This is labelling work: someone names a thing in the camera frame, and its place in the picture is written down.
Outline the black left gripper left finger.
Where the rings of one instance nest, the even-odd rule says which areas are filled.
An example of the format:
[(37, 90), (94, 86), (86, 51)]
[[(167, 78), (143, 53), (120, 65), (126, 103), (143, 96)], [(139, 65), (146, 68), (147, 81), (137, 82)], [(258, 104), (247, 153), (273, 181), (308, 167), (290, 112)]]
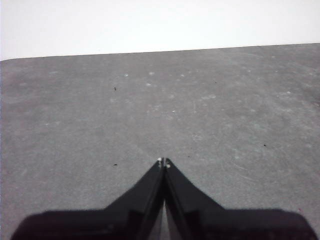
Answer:
[(102, 209), (45, 211), (26, 217), (13, 240), (147, 240), (162, 211), (164, 159)]

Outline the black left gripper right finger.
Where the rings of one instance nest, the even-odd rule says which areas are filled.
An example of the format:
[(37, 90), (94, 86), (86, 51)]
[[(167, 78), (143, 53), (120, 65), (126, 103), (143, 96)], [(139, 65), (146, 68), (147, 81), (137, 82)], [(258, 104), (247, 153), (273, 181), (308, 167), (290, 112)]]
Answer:
[(198, 189), (166, 158), (170, 234), (182, 240), (316, 240), (300, 214), (282, 209), (227, 209)]

